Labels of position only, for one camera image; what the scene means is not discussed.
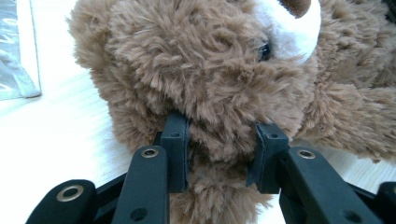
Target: plush toy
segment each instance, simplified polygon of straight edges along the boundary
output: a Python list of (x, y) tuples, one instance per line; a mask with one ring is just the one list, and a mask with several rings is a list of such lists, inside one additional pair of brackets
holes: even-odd
[(76, 57), (134, 152), (191, 120), (176, 223), (246, 223), (254, 125), (375, 161), (396, 158), (396, 26), (381, 0), (79, 0)]

